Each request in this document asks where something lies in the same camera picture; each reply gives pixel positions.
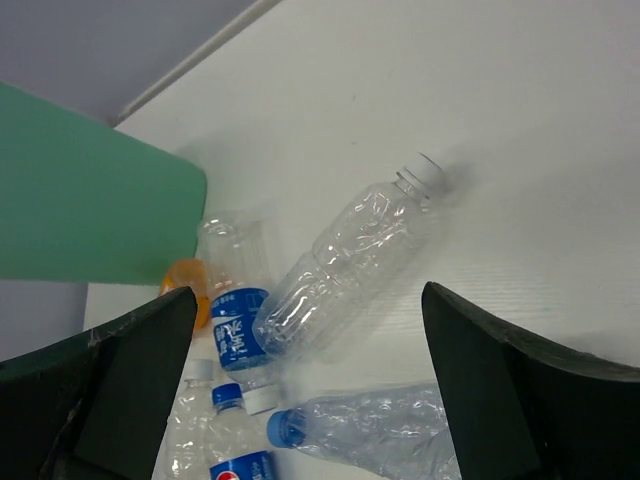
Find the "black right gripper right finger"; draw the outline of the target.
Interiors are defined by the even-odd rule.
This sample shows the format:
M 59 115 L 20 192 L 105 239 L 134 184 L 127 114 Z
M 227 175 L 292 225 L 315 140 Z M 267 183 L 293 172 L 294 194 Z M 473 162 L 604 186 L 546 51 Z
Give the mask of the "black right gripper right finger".
M 429 282 L 429 351 L 465 479 L 636 479 L 639 370 Z

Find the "crushed clear bottle blue cap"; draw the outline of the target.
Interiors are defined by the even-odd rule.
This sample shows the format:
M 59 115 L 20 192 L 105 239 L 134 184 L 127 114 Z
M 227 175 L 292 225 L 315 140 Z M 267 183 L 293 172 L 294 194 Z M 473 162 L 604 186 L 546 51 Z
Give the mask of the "crushed clear bottle blue cap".
M 317 397 L 271 415 L 272 446 L 386 479 L 460 479 L 435 382 Z

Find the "slim clear bottle white cap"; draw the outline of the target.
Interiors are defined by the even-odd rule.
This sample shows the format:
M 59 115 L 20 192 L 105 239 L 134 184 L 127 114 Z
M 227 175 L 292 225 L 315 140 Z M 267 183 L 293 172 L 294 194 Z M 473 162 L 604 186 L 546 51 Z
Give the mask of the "slim clear bottle white cap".
M 166 479 L 209 479 L 204 434 L 212 408 L 214 362 L 192 359 L 185 364 L 165 433 L 163 469 Z

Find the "pepsi label bottle blue cap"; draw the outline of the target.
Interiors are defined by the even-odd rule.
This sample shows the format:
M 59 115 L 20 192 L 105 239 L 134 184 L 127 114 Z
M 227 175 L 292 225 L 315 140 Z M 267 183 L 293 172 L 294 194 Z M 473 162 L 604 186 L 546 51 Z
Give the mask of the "pepsi label bottle blue cap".
M 265 425 L 245 409 L 236 383 L 215 387 L 213 414 L 204 432 L 204 453 L 211 480 L 276 480 L 278 478 Z

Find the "large clear bottle white cap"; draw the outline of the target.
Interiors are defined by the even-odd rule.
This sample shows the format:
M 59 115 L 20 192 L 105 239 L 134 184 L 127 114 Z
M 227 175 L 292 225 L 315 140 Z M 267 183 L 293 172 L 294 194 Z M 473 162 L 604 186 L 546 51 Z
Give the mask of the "large clear bottle white cap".
M 359 192 L 262 304 L 253 326 L 259 346 L 292 358 L 354 330 L 423 249 L 445 191 L 443 169 L 418 154 L 395 180 Z

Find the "blue label water bottle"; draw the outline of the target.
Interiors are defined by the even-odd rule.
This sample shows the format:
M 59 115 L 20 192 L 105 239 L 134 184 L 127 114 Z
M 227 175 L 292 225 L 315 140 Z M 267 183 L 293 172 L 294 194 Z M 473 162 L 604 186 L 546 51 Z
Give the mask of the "blue label water bottle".
M 240 386 L 249 414 L 270 411 L 279 403 L 277 369 L 253 331 L 272 287 L 262 222 L 246 211 L 212 214 L 199 227 L 198 249 L 220 366 Z

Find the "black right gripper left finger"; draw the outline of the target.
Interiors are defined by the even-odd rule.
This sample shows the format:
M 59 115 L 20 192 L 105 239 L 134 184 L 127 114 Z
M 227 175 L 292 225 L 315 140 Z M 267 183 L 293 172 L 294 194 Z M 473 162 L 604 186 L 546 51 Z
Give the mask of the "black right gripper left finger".
M 177 289 L 2 362 L 2 478 L 151 478 L 196 311 Z

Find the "orange juice bottle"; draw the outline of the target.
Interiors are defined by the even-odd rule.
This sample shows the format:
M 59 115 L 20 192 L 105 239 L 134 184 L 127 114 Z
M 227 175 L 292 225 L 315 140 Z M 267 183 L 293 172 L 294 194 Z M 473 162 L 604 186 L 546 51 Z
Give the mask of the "orange juice bottle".
M 197 258 L 186 258 L 176 261 L 166 272 L 159 295 L 170 291 L 189 287 L 196 298 L 197 313 L 194 329 L 204 328 L 210 319 L 210 299 L 207 294 L 207 277 L 204 263 Z

